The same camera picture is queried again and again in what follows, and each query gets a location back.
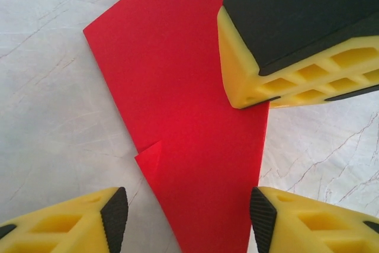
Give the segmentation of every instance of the white marble surface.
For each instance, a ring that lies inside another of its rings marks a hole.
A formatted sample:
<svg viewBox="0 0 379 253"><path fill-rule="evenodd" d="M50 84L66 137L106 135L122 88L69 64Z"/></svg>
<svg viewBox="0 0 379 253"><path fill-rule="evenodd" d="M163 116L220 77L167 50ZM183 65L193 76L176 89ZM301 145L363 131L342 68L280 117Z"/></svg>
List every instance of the white marble surface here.
<svg viewBox="0 0 379 253"><path fill-rule="evenodd" d="M116 1L0 0L0 222L125 186L123 252L176 253L82 34ZM271 110L260 183L379 216L378 136L379 92Z"/></svg>

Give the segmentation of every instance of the red paper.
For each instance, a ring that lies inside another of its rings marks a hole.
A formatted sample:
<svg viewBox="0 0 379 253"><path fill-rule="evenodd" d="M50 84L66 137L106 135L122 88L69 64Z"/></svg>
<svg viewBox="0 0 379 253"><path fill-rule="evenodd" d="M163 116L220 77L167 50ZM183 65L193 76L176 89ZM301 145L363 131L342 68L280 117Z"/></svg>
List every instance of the red paper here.
<svg viewBox="0 0 379 253"><path fill-rule="evenodd" d="M245 253L268 104L233 109L221 80L222 0L121 0L85 36L185 253Z"/></svg>

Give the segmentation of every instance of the red foam sheet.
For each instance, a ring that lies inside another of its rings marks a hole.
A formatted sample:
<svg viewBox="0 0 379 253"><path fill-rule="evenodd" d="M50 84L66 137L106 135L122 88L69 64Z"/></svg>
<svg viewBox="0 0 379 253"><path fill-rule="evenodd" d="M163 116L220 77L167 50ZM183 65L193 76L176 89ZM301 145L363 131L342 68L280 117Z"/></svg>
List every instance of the red foam sheet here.
<svg viewBox="0 0 379 253"><path fill-rule="evenodd" d="M183 252L245 253L268 104L231 108L222 0L121 0L85 30Z"/></svg>

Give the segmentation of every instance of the black rubber pad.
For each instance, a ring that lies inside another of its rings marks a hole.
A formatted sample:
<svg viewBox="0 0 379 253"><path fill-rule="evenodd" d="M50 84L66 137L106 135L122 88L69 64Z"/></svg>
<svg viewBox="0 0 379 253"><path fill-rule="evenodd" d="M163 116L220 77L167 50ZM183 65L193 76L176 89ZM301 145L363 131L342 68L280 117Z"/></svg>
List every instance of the black rubber pad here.
<svg viewBox="0 0 379 253"><path fill-rule="evenodd" d="M258 252L269 253L277 219L277 210L257 187L253 189L251 194L250 218Z"/></svg>
<svg viewBox="0 0 379 253"><path fill-rule="evenodd" d="M379 0L224 0L223 5L261 76L352 37L379 35Z"/></svg>
<svg viewBox="0 0 379 253"><path fill-rule="evenodd" d="M332 98L328 98L328 99L325 99L325 101L329 102L329 101L337 101L337 100L347 99L350 97L354 97L354 96L358 96L358 95L362 95L362 94L366 94L366 93L370 93L370 92L374 92L374 91L378 91L378 90L379 90L379 85L374 85L374 86L367 87L364 89L360 89L360 90L352 91L352 92L349 92L346 94L338 95L338 96L335 96Z"/></svg>
<svg viewBox="0 0 379 253"><path fill-rule="evenodd" d="M376 231L376 233L379 233L379 224L375 222L363 222L365 225L367 225L372 230Z"/></svg>
<svg viewBox="0 0 379 253"><path fill-rule="evenodd" d="M121 187L100 211L110 253L121 251L128 210L126 191Z"/></svg>
<svg viewBox="0 0 379 253"><path fill-rule="evenodd" d="M17 227L16 225L4 225L4 226L1 226L0 227L0 239L3 238L8 233L10 233L16 227Z"/></svg>

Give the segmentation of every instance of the white table surface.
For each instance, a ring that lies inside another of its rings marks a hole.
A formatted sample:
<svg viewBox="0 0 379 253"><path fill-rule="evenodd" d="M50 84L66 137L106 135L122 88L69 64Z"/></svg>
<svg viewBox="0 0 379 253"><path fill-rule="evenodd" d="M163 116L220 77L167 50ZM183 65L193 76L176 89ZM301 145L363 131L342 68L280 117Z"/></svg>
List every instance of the white table surface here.
<svg viewBox="0 0 379 253"><path fill-rule="evenodd" d="M176 253L82 34L116 1L0 0L0 222L124 186L122 252ZM379 216L378 140L379 92L271 110L260 185Z"/></svg>

